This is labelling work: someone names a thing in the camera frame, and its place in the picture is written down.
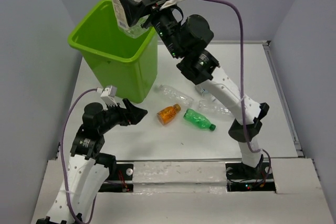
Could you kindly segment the small orange juice bottle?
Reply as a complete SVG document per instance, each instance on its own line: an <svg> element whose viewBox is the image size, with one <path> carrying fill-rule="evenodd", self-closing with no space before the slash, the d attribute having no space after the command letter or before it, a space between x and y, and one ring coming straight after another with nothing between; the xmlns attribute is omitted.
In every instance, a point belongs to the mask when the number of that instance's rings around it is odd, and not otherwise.
<svg viewBox="0 0 336 224"><path fill-rule="evenodd" d="M173 106L168 106L165 109L159 111L156 115L159 122L162 125L170 123L176 115L180 112L181 107L179 104L174 104Z"/></svg>

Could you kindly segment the green plastic bottle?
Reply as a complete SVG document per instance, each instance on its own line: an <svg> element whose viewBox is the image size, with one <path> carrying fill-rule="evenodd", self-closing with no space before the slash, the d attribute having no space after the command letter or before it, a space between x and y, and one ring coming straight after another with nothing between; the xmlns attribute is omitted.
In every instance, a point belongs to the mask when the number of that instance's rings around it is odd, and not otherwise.
<svg viewBox="0 0 336 224"><path fill-rule="evenodd" d="M183 119L201 130L214 131L216 129L216 125L213 124L207 117L190 108L186 110L185 114L183 115Z"/></svg>

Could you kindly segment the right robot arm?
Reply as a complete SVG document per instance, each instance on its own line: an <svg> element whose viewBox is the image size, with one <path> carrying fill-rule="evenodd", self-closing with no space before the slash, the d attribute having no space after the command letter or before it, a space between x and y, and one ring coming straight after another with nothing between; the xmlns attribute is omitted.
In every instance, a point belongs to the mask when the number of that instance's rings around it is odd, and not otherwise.
<svg viewBox="0 0 336 224"><path fill-rule="evenodd" d="M214 34L208 21L201 15L191 15L184 22L173 16L179 10L179 0L119 0L127 24L132 27L142 17L143 28L153 27L173 58L180 58L177 64L181 74L195 85L200 85L213 95L233 114L234 121L228 131L238 142L242 161L240 170L247 178L256 178L261 173L266 150L258 147L255 137L262 127L262 119L269 111L267 103L258 103L244 92L244 71L240 70L240 84L234 81L220 67L219 61L206 50ZM224 4L236 13L240 29L240 55L244 54L243 22L237 7L225 0L203 0Z"/></svg>

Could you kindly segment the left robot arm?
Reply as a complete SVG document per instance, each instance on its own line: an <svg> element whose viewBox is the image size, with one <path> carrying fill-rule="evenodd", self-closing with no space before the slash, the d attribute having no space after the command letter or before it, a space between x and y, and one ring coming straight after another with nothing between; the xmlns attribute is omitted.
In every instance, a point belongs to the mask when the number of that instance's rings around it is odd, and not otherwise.
<svg viewBox="0 0 336 224"><path fill-rule="evenodd" d="M93 102L85 106L82 124L70 149L68 165L63 165L64 181L56 199L44 218L37 223L90 223L96 196L102 184L115 176L116 157L101 152L104 134L115 126L137 125L147 110L123 99L119 104L103 108Z"/></svg>

